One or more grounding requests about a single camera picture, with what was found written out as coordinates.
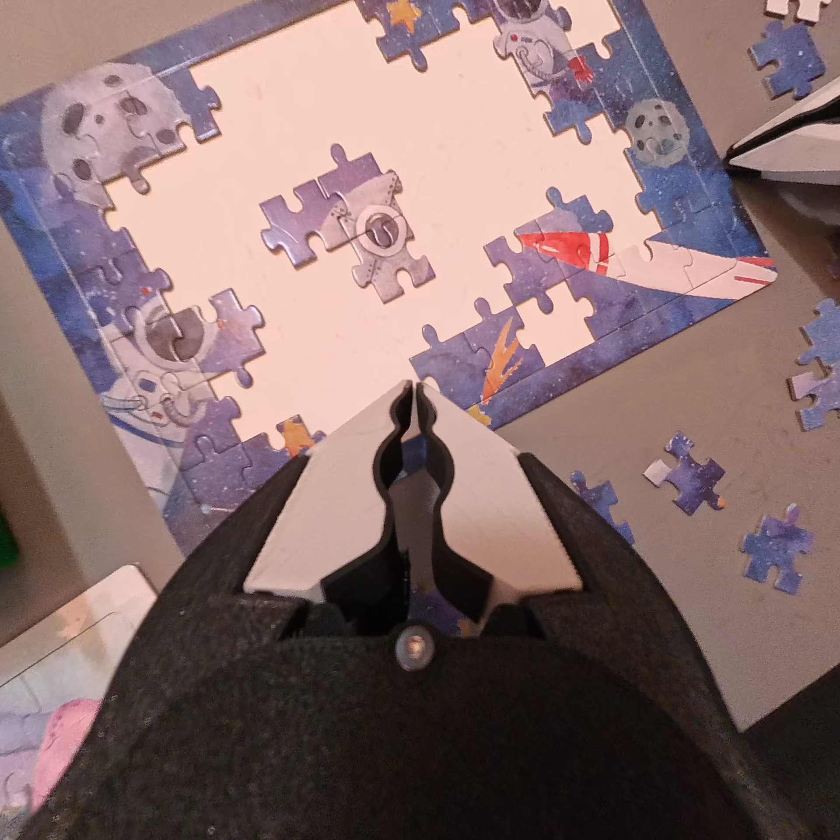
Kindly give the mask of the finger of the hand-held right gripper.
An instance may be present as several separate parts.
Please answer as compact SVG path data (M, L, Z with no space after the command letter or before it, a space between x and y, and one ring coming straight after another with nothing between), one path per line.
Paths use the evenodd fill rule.
M731 145L724 159L733 160L794 131L817 124L839 124L839 77L798 100L760 129Z
M764 180L839 183L839 123L777 126L731 149L728 168Z

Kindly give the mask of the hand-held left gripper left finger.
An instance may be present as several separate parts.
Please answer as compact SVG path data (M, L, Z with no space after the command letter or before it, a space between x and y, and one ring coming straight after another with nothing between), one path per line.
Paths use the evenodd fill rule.
M412 404L413 382L400 381L304 455L244 592L330 603L356 623L405 620L408 564L389 488Z

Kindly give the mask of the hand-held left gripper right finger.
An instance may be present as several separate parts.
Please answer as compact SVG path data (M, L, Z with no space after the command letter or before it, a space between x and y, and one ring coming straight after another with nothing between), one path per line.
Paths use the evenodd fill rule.
M519 452L424 384L416 386L416 405L438 487L432 565L444 599L485 623L500 604L582 591Z

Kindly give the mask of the star print puzzle piece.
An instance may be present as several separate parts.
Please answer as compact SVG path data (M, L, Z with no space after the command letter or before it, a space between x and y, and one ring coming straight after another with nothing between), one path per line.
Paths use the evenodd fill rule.
M273 476L300 452L311 448L324 439L324 432L310 434L299 415L292 416L276 426L283 437L282 448L275 448L267 433L260 433L242 443L249 465L244 468L244 477L250 483L258 484Z

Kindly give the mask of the dark blue puzzle piece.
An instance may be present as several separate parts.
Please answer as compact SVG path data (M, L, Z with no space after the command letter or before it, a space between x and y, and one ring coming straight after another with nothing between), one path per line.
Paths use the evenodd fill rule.
M409 360L418 379L432 377L439 391L465 410L478 403L490 367L490 353L473 350L463 333L440 341L430 324L422 327L422 333L429 348Z

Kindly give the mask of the purple helmet-part puzzle piece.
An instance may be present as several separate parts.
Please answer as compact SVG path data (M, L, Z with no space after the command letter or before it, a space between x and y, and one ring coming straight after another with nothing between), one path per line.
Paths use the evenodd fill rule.
M209 301L217 315L217 330L202 363L205 376L210 379L212 375L233 372L239 385L249 388L254 380L245 364L265 352L256 336L256 330L265 325L263 316L255 306L242 308L232 288L211 296Z

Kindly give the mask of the joined satellite puzzle pieces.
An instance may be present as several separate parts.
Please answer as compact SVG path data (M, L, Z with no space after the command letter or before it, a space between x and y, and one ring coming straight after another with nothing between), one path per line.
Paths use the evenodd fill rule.
M330 153L333 170L293 189L301 210L290 210L281 195L259 205L268 222L260 234L266 247L285 251L298 268L316 258L308 242L313 235L327 250L352 245L359 260L352 268L356 284L372 286L383 303L404 293L397 277L401 271L415 287L435 278L428 258L415 258L408 250L414 235L396 201L399 175L381 171L371 153L350 160L339 143Z

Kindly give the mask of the space puzzle board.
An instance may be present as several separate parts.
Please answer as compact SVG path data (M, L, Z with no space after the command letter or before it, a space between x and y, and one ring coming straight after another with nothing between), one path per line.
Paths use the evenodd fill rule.
M253 2L2 108L178 547L394 381L499 428L774 283L642 2Z

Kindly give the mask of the grey desk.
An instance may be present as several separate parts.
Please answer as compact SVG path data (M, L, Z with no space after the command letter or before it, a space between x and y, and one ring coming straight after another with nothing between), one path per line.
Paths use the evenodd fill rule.
M126 180L109 190L114 227L125 226L148 267L171 277L174 309L234 288L263 313L266 354L248 364L254 385L216 380L242 412L239 435L267 432L300 414L330 430L399 380L426 345L476 322L474 300L497 312L509 303L509 274L483 246L546 211L547 188L565 201L586 196L614 222L616 248L655 234L636 205L623 134L600 115L592 142L552 136L542 99L532 98L511 60L500 59L492 20L470 24L427 48L419 72L402 57L385 62L377 27L354 3L268 35L194 69L222 108L220 136L147 169L150 191ZM333 168L329 148L370 151L401 177L400 204L414 253L436 280L382 305L355 286L351 248L294 269L260 240L259 203ZM501 429L558 476L574 470L610 480L616 518L629 521L637 549L685 614L730 712L747 727L838 662L838 419L802 432L786 380L805 347L801 326L837 294L826 277L824 236L773 186L738 190L779 269L777 281ZM98 403L88 378L2 229L2 499L24 557L3 573L2 644L125 564L162 588L182 553ZM679 491L644 471L676 432L690 453L725 470L715 486L726 506L703 503L689 516ZM743 573L746 534L765 516L813 532L800 553L798 592Z

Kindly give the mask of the pile of loose puzzle pieces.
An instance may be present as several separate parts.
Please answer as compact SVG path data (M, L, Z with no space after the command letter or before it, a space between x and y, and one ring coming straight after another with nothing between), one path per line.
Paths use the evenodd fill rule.
M796 13L799 22L788 27L781 22L787 4L765 3L766 13L777 19L765 26L761 41L749 51L757 68L769 64L776 66L773 73L764 79L771 97L791 92L798 101L813 92L813 81L825 70L807 26L818 20L819 8L824 2L799 2ZM797 412L804 431L823 426L829 413L838 413L838 327L838 301L825 299L817 304L815 318L802 328L808 348L798 357L797 363L807 365L816 362L820 369L819 373L799 373L788 381L791 399L810 399L809 405Z

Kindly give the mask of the purple star-marked puzzle piece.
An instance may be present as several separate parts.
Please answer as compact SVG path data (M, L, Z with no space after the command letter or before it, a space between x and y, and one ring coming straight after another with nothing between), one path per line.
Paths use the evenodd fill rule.
M612 507L617 504L618 499L610 481L604 481L594 487L589 487L584 474L579 470L570 474L570 481L575 492L583 501L597 512L607 524L613 527L628 544L635 544L629 524L626 521L617 523L613 519Z

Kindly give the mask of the comet print puzzle piece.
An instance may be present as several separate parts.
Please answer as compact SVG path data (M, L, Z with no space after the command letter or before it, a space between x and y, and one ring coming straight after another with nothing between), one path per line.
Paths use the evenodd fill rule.
M481 321L467 329L465 337L472 350L489 353L480 400L485 405L506 385L541 370L544 362L535 345L524 348L520 344L518 331L523 328L523 321L515 307L493 313L489 302L478 298L475 310Z

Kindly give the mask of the black dotted mat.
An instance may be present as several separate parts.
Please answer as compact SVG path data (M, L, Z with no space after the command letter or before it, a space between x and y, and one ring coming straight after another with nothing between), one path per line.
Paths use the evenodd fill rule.
M839 838L839 667L744 732L818 838Z

